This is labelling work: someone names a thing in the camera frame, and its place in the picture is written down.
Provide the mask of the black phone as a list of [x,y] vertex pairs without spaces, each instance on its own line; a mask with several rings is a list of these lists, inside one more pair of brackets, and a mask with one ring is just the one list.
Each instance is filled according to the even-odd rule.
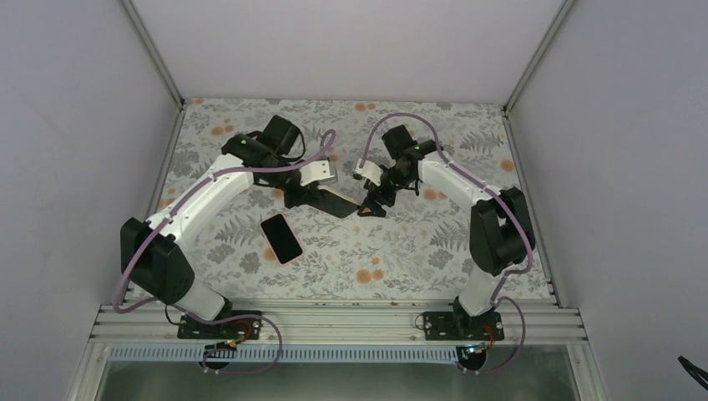
[[360,205],[351,197],[321,186],[313,193],[307,204],[328,215],[344,219],[358,211]]

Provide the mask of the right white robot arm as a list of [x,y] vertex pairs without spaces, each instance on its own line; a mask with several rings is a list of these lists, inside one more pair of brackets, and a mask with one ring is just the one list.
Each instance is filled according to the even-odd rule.
[[[367,195],[359,216],[384,217],[397,193],[423,183],[440,190],[469,213],[469,244],[474,266],[465,288],[453,301],[452,327],[463,340],[484,329],[483,316],[498,304],[506,279],[524,274],[534,264],[535,238],[524,193],[517,187],[500,189],[474,177],[456,164],[437,137],[412,138],[403,125],[382,136],[392,165],[378,165],[363,155],[353,174],[365,181]],[[527,268],[521,267],[525,262]]]

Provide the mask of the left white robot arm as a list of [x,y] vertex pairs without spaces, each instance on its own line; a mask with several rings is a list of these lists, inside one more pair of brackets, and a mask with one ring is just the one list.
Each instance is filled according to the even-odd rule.
[[120,230],[121,278],[113,310],[126,314],[162,302],[199,322],[211,338],[224,337],[232,327],[232,304],[196,278],[184,248],[257,182],[281,190],[291,207],[325,203],[319,175],[327,179],[335,175],[326,151],[334,144],[336,131],[329,129],[318,151],[307,159],[289,155],[301,135],[295,124],[275,115],[263,130],[229,138],[213,164],[171,204],[144,221],[129,218]]

